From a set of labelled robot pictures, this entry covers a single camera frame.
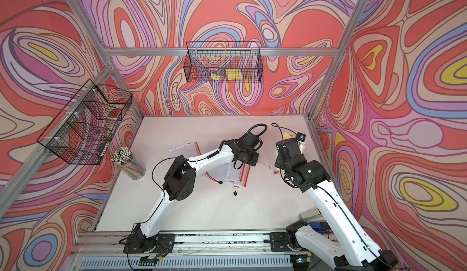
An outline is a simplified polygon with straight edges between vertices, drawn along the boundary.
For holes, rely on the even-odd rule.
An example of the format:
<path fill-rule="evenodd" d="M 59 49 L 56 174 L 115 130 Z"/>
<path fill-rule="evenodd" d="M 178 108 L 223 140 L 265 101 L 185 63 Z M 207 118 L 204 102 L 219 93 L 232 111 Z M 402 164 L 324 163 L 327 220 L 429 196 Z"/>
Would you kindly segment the yellow microfiber cloth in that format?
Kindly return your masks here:
<path fill-rule="evenodd" d="M 276 143 L 277 156 L 281 159 L 301 156 L 305 150 L 304 137 L 305 136 L 301 133 L 298 137 L 285 134 L 283 138 Z"/>

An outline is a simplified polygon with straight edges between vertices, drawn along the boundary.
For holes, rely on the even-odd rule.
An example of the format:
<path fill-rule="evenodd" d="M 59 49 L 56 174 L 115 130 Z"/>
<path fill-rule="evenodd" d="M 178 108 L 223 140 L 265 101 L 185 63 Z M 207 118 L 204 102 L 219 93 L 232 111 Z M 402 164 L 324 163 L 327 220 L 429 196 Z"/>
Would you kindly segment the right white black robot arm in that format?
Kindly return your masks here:
<path fill-rule="evenodd" d="M 334 271 L 390 271 L 398 260 L 382 249 L 360 226 L 340 197 L 328 172 L 316 160 L 307 161 L 300 143 L 288 138 L 276 143 L 276 168 L 283 171 L 284 182 L 300 189 L 320 211 L 336 239 L 319 234 L 299 220 L 286 228 L 288 247 L 305 249 Z"/>

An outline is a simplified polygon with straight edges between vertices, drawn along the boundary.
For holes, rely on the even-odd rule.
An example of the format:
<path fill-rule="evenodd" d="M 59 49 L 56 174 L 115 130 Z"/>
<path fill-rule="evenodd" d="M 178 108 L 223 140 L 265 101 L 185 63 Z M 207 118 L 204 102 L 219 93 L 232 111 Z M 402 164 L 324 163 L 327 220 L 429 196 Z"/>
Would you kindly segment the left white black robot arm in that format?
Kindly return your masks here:
<path fill-rule="evenodd" d="M 149 253 L 162 240 L 156 236 L 175 205 L 193 193 L 195 182 L 205 172 L 222 165 L 240 162 L 255 166 L 259 159 L 258 150 L 263 141 L 261 135 L 247 131 L 237 139 L 224 140 L 220 146 L 206 154 L 187 158 L 179 155 L 169 167 L 162 193 L 149 215 L 138 222 L 126 239 L 120 240 L 124 253 Z"/>

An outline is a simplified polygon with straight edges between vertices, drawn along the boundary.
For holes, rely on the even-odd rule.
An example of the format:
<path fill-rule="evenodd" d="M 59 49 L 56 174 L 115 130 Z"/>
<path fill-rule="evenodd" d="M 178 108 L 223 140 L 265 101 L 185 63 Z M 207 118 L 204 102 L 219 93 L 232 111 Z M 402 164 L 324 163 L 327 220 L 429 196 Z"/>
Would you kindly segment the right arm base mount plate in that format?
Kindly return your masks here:
<path fill-rule="evenodd" d="M 272 252 L 306 252 L 311 250 L 298 243 L 298 232 L 271 232 L 263 242 L 269 244 Z"/>

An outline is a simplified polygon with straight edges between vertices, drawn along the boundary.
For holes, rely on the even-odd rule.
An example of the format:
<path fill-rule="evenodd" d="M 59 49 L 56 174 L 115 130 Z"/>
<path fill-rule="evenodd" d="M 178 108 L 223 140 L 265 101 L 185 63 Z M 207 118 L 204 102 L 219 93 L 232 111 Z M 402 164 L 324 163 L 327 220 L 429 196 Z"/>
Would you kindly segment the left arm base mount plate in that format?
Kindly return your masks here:
<path fill-rule="evenodd" d="M 127 238 L 119 241 L 124 246 L 124 253 L 155 253 L 168 254 L 173 251 L 175 245 L 175 234 L 163 233 L 151 238 L 138 238 L 130 234 Z"/>

